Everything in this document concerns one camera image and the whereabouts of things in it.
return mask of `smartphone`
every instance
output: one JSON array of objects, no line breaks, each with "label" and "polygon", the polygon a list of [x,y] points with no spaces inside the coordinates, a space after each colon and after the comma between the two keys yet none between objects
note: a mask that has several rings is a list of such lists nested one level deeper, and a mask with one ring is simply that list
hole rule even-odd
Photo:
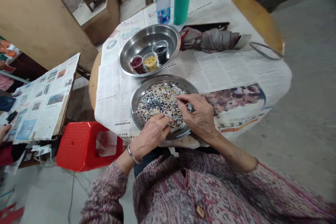
[{"label": "smartphone", "polygon": [[209,24],[192,24],[188,26],[183,26],[182,30],[186,27],[190,27],[196,30],[199,30],[200,32],[205,32],[208,30],[211,30],[213,28],[227,30],[230,25],[230,22],[222,22],[222,23],[209,23]]}]

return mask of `small plastic cup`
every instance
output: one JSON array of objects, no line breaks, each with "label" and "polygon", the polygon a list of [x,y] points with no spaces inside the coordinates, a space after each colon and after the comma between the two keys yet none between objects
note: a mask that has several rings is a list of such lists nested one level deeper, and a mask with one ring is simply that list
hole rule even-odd
[{"label": "small plastic cup", "polygon": [[[136,66],[132,66],[131,63],[132,63],[133,60],[136,59],[136,58],[140,58],[141,61],[139,61],[140,63],[137,64]],[[138,74],[145,74],[146,71],[145,71],[145,69],[144,69],[144,66],[143,66],[142,62],[143,62],[142,57],[139,56],[139,55],[137,55],[137,56],[134,56],[133,58],[131,58],[131,60],[129,61],[129,65],[130,65],[130,67],[131,67],[136,73],[138,73]]]},{"label": "small plastic cup", "polygon": [[[155,60],[153,62],[151,62],[150,64],[146,63],[146,60],[148,60],[150,57],[155,57]],[[150,52],[150,53],[147,53],[143,59],[142,59],[142,62],[143,64],[145,65],[145,67],[148,69],[149,72],[152,72],[154,70],[156,70],[158,68],[158,56],[155,52]]]},{"label": "small plastic cup", "polygon": [[160,40],[153,45],[152,51],[157,54],[157,60],[159,64],[164,64],[167,62],[167,50],[168,42],[166,40]]}]

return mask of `bangle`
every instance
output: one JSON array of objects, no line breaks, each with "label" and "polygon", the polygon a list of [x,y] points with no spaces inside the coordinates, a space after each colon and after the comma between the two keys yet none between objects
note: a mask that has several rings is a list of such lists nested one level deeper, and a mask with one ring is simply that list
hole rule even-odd
[{"label": "bangle", "polygon": [[140,159],[140,161],[138,161],[138,160],[135,159],[135,157],[133,157],[132,152],[130,151],[130,145],[127,146],[127,151],[128,151],[128,154],[131,156],[131,158],[133,159],[133,161],[134,161],[137,165],[141,164],[142,159]]}]

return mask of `hand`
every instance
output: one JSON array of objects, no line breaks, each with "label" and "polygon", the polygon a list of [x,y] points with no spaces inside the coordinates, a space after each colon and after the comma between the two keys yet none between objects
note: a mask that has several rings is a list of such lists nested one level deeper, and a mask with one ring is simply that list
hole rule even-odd
[{"label": "hand", "polygon": [[5,125],[3,127],[0,128],[0,143],[2,143],[4,141],[4,137],[6,135],[6,133],[11,129],[11,125]]},{"label": "hand", "polygon": [[[197,136],[208,142],[218,136],[214,123],[214,108],[206,99],[198,94],[182,94],[176,96],[177,104],[182,112],[183,120]],[[192,114],[182,102],[189,102],[195,109]]]},{"label": "hand", "polygon": [[140,160],[166,139],[170,131],[167,123],[174,123],[174,121],[162,113],[146,122],[140,134],[129,145],[129,149],[135,159]]}]

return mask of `plastic cup of red beans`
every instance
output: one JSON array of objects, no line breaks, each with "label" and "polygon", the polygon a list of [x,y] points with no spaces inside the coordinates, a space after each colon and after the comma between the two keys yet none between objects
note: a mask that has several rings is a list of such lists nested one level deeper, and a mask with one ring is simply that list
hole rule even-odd
[{"label": "plastic cup of red beans", "polygon": [[137,74],[145,74],[146,70],[142,63],[142,57],[141,56],[134,56],[130,62],[130,67],[137,73]]}]

